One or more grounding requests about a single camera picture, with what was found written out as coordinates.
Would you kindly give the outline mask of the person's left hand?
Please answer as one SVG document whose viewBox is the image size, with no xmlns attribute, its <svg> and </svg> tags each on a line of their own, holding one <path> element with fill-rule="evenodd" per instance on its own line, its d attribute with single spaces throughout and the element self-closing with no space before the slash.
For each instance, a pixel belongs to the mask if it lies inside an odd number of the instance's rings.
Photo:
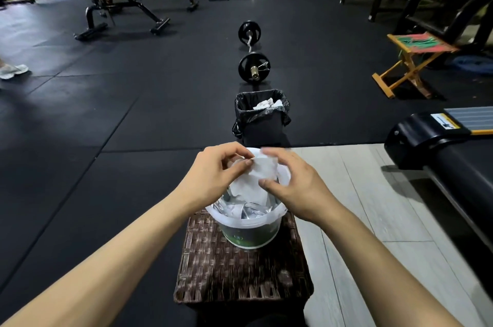
<svg viewBox="0 0 493 327">
<path fill-rule="evenodd" d="M 206 147 L 199 152 L 177 191 L 187 210 L 200 211 L 216 202 L 230 185 L 223 183 L 223 170 L 238 159 L 253 159 L 254 155 L 237 142 Z"/>
</svg>

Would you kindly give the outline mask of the person's right hand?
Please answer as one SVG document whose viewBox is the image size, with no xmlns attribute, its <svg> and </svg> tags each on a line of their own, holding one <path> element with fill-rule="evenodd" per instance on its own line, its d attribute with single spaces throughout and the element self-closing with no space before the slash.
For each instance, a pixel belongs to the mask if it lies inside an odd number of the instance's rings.
<svg viewBox="0 0 493 327">
<path fill-rule="evenodd" d="M 290 172 L 286 192 L 280 200 L 295 216 L 323 226 L 343 205 L 330 192 L 317 171 L 298 154 L 283 148 L 262 148 L 262 153 L 276 157 Z"/>
</svg>

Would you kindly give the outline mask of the white wet wipe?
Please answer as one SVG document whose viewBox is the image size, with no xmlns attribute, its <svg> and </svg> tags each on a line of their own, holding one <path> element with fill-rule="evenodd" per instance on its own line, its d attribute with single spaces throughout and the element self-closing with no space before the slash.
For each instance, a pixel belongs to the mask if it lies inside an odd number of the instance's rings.
<svg viewBox="0 0 493 327">
<path fill-rule="evenodd" d="M 253 164 L 248 171 L 231 182 L 228 193 L 231 199 L 267 206 L 268 192 L 258 182 L 263 179 L 277 180 L 278 159 L 263 154 L 259 148 L 248 148 L 248 150 L 254 155 Z"/>
</svg>

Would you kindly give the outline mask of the person's right forearm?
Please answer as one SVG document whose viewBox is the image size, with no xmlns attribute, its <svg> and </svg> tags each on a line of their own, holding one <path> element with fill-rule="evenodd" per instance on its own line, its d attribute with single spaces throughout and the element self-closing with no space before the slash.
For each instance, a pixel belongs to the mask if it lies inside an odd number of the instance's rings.
<svg viewBox="0 0 493 327">
<path fill-rule="evenodd" d="M 330 239 L 377 327 L 464 327 L 339 201 L 302 207 L 296 215 Z"/>
</svg>

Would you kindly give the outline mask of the person's left forearm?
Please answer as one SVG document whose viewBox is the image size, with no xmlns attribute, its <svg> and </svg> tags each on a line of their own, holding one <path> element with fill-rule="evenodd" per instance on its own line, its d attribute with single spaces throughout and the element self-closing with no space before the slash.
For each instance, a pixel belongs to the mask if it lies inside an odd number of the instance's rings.
<svg viewBox="0 0 493 327">
<path fill-rule="evenodd" d="M 177 188 L 0 327 L 109 327 L 185 219 L 217 199 Z"/>
</svg>

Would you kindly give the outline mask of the pile of silver foil packets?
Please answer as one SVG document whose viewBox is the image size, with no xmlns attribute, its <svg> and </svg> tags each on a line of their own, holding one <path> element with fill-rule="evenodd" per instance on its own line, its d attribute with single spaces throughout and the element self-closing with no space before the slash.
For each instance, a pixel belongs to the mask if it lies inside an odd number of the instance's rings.
<svg viewBox="0 0 493 327">
<path fill-rule="evenodd" d="M 245 197 L 233 196 L 229 189 L 222 196 L 224 200 L 223 214 L 229 218 L 253 219 L 267 215 L 280 203 L 273 195 L 267 193 L 264 203 L 250 202 Z"/>
</svg>

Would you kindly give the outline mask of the black trash bin with bag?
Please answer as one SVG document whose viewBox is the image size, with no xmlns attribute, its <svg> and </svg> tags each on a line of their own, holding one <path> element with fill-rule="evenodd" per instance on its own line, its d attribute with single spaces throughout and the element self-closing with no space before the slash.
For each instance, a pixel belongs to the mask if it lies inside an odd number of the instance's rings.
<svg viewBox="0 0 493 327">
<path fill-rule="evenodd" d="M 281 99 L 283 108 L 252 110 L 259 102 L 273 98 Z M 291 148 L 285 134 L 285 127 L 291 123 L 290 102 L 280 89 L 255 92 L 240 92 L 235 97 L 236 120 L 233 135 L 250 148 L 281 147 Z"/>
</svg>

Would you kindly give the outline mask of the white bucket with green label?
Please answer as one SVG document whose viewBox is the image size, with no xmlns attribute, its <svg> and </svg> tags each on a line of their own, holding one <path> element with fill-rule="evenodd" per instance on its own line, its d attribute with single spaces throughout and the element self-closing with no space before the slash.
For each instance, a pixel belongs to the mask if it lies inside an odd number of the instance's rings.
<svg viewBox="0 0 493 327">
<path fill-rule="evenodd" d="M 279 162 L 278 164 L 276 181 L 286 186 L 290 181 L 290 171 L 286 166 Z M 213 204 L 206 206 L 206 211 L 218 223 L 224 237 L 230 243 L 242 249 L 258 249 L 274 239 L 280 229 L 281 219 L 287 213 L 286 206 L 280 200 L 278 200 L 280 204 L 265 216 L 236 219 L 223 214 L 222 196 Z"/>
</svg>

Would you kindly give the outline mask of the crumpled white tissue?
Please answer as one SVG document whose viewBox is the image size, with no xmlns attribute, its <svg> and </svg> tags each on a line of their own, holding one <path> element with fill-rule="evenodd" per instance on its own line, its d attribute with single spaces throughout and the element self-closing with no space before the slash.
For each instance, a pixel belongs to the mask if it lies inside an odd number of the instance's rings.
<svg viewBox="0 0 493 327">
<path fill-rule="evenodd" d="M 269 98 L 267 100 L 259 102 L 256 106 L 252 108 L 252 110 L 266 110 L 273 108 L 283 108 L 282 100 L 278 99 L 274 101 L 273 98 Z"/>
</svg>

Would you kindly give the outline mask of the brown woven wicker stool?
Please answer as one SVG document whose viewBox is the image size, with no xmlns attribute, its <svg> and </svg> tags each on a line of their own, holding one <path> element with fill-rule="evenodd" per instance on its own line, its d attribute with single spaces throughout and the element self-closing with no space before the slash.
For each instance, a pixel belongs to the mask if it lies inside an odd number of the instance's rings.
<svg viewBox="0 0 493 327">
<path fill-rule="evenodd" d="M 174 302 L 306 301 L 314 292 L 294 215 L 281 219 L 274 239 L 241 249 L 223 235 L 205 210 L 189 218 Z"/>
</svg>

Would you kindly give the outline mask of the short barbell with black plates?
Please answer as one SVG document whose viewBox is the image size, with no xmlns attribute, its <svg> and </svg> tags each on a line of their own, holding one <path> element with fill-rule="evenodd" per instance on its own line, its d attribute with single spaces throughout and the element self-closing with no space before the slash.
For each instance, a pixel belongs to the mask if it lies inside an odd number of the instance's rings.
<svg viewBox="0 0 493 327">
<path fill-rule="evenodd" d="M 266 80 L 271 69 L 268 57 L 253 50 L 261 35 L 259 24 L 252 20 L 243 22 L 238 29 L 239 40 L 248 48 L 248 53 L 238 64 L 238 73 L 243 81 L 251 85 L 259 85 Z"/>
</svg>

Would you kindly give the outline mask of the black treadmill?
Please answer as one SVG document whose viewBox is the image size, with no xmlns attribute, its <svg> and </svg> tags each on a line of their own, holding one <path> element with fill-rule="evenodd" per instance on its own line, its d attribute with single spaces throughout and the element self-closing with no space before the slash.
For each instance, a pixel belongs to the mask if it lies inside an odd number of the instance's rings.
<svg viewBox="0 0 493 327">
<path fill-rule="evenodd" d="M 384 148 L 400 170 L 423 170 L 493 253 L 493 106 L 415 113 Z"/>
</svg>

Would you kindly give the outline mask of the wooden folding stool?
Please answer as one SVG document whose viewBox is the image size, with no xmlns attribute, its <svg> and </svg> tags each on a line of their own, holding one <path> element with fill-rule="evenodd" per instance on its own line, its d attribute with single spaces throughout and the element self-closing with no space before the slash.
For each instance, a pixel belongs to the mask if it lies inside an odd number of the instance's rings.
<svg viewBox="0 0 493 327">
<path fill-rule="evenodd" d="M 372 75 L 374 82 L 388 99 L 394 99 L 395 89 L 405 82 L 415 87 L 423 97 L 430 99 L 432 93 L 424 86 L 420 72 L 439 57 L 458 52 L 459 48 L 430 32 L 408 35 L 387 34 L 387 38 L 399 49 L 399 60 L 384 73 L 374 73 Z M 394 83 L 388 84 L 385 79 L 399 67 L 405 67 L 407 72 Z"/>
</svg>

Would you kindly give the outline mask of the blue weight plate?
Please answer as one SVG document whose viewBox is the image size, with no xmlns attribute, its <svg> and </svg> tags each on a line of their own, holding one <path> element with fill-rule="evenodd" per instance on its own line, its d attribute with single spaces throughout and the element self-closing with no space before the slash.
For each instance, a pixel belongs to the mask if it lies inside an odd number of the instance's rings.
<svg viewBox="0 0 493 327">
<path fill-rule="evenodd" d="M 460 55 L 451 61 L 453 68 L 478 74 L 493 76 L 493 58 L 479 55 Z"/>
</svg>

